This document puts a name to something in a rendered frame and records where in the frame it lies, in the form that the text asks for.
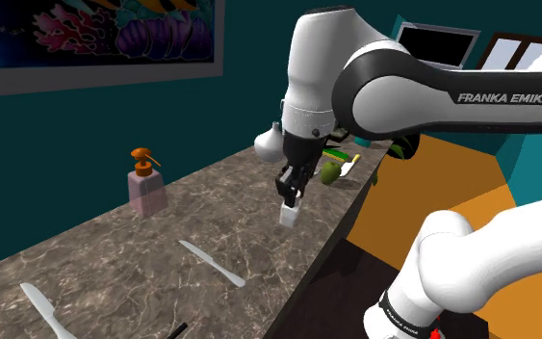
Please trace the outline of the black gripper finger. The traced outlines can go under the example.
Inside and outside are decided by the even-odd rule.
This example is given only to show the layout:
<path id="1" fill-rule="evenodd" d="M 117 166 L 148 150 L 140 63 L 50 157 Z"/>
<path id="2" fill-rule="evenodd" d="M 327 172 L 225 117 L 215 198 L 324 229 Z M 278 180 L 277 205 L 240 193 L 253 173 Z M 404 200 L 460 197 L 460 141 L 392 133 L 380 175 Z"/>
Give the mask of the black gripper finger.
<path id="1" fill-rule="evenodd" d="M 296 205 L 297 198 L 303 195 L 304 180 L 302 178 L 289 178 L 286 182 L 287 195 L 285 196 L 285 204 L 293 208 Z"/>
<path id="2" fill-rule="evenodd" d="M 288 185 L 285 183 L 285 180 L 283 179 L 284 174 L 286 171 L 282 169 L 276 176 L 275 176 L 275 186 L 277 193 L 280 196 L 284 196 L 286 194 L 286 190 L 288 189 Z"/>

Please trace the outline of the white round vase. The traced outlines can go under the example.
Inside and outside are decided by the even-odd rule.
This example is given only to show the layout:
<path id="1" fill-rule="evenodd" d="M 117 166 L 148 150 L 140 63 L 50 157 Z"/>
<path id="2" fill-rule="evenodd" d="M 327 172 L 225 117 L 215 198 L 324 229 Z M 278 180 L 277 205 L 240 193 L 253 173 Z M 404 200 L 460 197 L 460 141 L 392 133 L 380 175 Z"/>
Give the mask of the white round vase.
<path id="1" fill-rule="evenodd" d="M 283 134 L 277 121 L 272 123 L 267 132 L 255 138 L 254 150 L 257 156 L 265 162 L 277 163 L 284 158 Z"/>

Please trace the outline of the brown framed window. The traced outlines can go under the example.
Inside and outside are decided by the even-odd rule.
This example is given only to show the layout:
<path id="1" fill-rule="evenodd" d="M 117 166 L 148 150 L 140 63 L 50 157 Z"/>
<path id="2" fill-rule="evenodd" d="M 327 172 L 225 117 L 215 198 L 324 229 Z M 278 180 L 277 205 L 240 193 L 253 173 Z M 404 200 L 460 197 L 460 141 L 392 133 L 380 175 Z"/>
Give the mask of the brown framed window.
<path id="1" fill-rule="evenodd" d="M 542 37 L 496 32 L 479 58 L 476 69 L 526 69 L 540 55 Z"/>

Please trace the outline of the pink soap dispenser orange pump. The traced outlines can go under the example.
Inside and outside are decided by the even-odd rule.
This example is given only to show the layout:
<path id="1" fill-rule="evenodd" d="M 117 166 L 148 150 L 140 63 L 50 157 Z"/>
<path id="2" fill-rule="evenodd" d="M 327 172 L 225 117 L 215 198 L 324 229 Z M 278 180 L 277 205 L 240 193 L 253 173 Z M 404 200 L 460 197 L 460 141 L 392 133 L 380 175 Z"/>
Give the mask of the pink soap dispenser orange pump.
<path id="1" fill-rule="evenodd" d="M 131 156 L 136 164 L 127 174 L 129 204 L 140 216 L 151 217 L 168 207 L 163 176 L 154 169 L 160 164 L 145 147 L 133 149 Z"/>

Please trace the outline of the silver table knife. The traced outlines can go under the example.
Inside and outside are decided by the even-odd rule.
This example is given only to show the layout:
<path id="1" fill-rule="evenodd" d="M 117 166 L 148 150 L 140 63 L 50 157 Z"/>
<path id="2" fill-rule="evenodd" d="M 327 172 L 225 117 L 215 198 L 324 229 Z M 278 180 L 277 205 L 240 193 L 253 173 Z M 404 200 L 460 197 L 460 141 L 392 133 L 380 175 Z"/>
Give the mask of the silver table knife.
<path id="1" fill-rule="evenodd" d="M 193 245 L 192 243 L 184 240 L 180 240 L 179 243 L 187 248 L 191 253 L 202 259 L 204 262 L 208 263 L 211 267 L 213 267 L 215 270 L 223 274 L 227 279 L 229 279 L 235 286 L 237 287 L 244 287 L 245 286 L 245 280 L 239 277 L 236 274 L 231 273 L 230 271 L 223 268 L 221 265 L 215 262 L 212 256 L 207 254 L 202 249 L 198 248 L 197 246 Z"/>
<path id="2" fill-rule="evenodd" d="M 54 331 L 57 339 L 78 339 L 71 332 L 66 330 L 63 325 L 56 319 L 54 313 L 55 308 L 49 299 L 33 284 L 23 282 L 20 284 L 26 297 L 31 304 L 36 308 L 40 316 Z"/>

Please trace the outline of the small white box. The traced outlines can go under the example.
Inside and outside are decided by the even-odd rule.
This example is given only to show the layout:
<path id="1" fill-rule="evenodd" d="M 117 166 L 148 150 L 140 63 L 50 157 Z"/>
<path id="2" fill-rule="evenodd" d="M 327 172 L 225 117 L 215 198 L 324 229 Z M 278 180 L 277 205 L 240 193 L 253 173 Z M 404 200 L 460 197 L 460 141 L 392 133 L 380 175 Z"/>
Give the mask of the small white box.
<path id="1" fill-rule="evenodd" d="M 293 207 L 289 207 L 285 202 L 281 204 L 279 223 L 286 227 L 293 227 L 299 216 L 301 207 L 301 198 L 297 197 Z"/>

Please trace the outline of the framed coral reef picture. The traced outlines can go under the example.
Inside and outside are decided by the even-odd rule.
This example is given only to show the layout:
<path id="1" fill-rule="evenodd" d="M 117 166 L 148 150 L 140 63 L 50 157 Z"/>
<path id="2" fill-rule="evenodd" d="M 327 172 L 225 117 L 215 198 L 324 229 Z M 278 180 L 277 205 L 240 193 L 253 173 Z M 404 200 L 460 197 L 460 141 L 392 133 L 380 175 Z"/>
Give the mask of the framed coral reef picture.
<path id="1" fill-rule="evenodd" d="M 217 77 L 223 0 L 0 0 L 0 95 Z"/>

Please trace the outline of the grey framed black screen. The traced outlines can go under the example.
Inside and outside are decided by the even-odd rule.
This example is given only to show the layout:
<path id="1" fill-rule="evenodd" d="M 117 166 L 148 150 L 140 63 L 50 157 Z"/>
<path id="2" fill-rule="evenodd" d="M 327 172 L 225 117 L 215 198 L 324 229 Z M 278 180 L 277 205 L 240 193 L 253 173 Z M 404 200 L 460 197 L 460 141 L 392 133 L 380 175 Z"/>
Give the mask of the grey framed black screen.
<path id="1" fill-rule="evenodd" d="M 480 31 L 403 21 L 396 41 L 416 59 L 444 69 L 462 69 Z"/>

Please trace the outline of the dark robot stand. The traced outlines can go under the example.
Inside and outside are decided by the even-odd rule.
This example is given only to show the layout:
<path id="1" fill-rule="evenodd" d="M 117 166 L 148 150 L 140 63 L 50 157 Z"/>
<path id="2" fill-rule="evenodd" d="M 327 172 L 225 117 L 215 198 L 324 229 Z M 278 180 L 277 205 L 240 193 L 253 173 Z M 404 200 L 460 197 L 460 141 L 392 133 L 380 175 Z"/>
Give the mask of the dark robot stand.
<path id="1" fill-rule="evenodd" d="M 315 273 L 299 283 L 263 339 L 368 339 L 364 312 L 397 274 L 340 239 Z"/>

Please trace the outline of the green apple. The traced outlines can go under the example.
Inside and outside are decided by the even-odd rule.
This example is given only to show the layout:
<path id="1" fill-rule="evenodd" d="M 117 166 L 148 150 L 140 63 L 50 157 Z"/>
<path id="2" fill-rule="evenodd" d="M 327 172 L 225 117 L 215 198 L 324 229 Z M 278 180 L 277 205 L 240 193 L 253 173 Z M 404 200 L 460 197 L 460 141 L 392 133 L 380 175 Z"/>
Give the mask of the green apple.
<path id="1" fill-rule="evenodd" d="M 341 166 L 334 162 L 326 162 L 323 164 L 320 172 L 320 180 L 324 185 L 330 185 L 336 181 L 341 175 Z"/>

